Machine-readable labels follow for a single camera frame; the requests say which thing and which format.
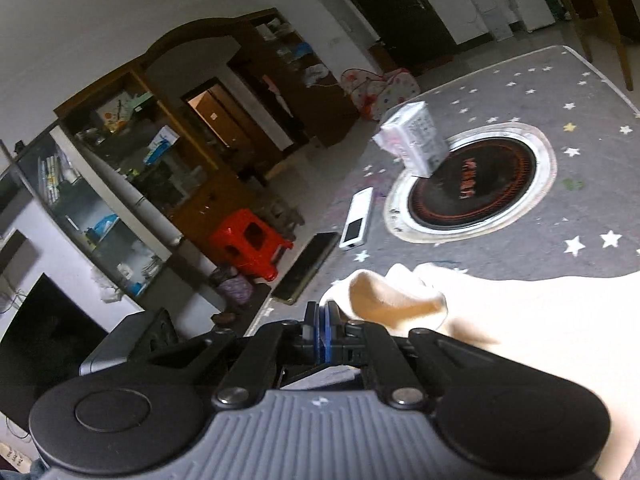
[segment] tiled floor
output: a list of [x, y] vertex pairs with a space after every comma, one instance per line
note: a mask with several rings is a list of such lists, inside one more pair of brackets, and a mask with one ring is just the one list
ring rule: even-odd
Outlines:
[[[475, 70], [526, 54], [553, 44], [564, 44], [582, 53], [571, 23], [562, 22], [537, 30], [531, 34], [516, 33], [514, 38], [499, 43], [491, 42], [459, 54], [453, 62], [429, 70], [418, 78], [423, 90], [429, 90]], [[594, 65], [605, 73], [626, 95], [640, 105], [640, 44], [629, 46], [630, 63], [639, 89], [625, 89], [618, 57], [613, 46], [600, 40], [591, 40]], [[360, 158], [367, 141], [375, 133], [377, 124], [358, 121], [346, 138], [330, 148], [310, 143], [283, 161], [272, 172], [270, 184], [291, 205], [297, 206], [306, 219], [306, 225], [296, 230], [297, 241], [286, 251], [278, 264], [278, 280], [289, 269], [300, 251], [317, 231], [322, 213], [331, 203], [340, 183]]]

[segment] shelf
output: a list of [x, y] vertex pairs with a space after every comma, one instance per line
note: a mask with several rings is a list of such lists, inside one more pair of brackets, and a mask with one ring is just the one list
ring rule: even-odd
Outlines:
[[100, 243], [107, 237], [107, 235], [113, 230], [114, 227], [116, 227], [116, 224], [120, 221], [120, 217], [117, 217], [115, 219], [115, 222], [113, 224], [111, 224], [109, 227], [107, 227], [107, 230], [104, 232], [104, 234], [100, 237], [100, 239], [96, 242], [95, 247], [92, 249], [92, 251], [95, 251], [95, 249], [98, 247], [98, 245], [100, 245]]

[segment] wooden table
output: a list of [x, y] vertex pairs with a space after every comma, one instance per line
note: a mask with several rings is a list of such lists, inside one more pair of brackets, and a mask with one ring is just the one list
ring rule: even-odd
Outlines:
[[587, 37], [612, 43], [618, 51], [626, 88], [634, 89], [625, 40], [640, 41], [640, 20], [631, 0], [562, 0], [571, 13], [586, 58], [592, 61]]

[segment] chair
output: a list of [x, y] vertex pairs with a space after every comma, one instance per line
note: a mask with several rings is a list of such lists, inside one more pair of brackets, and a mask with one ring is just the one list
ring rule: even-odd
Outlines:
[[273, 260], [280, 248], [293, 248], [291, 241], [249, 209], [239, 209], [225, 218], [209, 241], [243, 274], [257, 275], [268, 282], [278, 275]]

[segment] black tv screen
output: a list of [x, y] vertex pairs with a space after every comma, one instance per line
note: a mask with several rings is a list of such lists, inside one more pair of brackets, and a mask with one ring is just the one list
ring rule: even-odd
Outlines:
[[0, 412], [28, 431], [44, 392], [78, 376], [106, 332], [41, 275], [0, 340]]

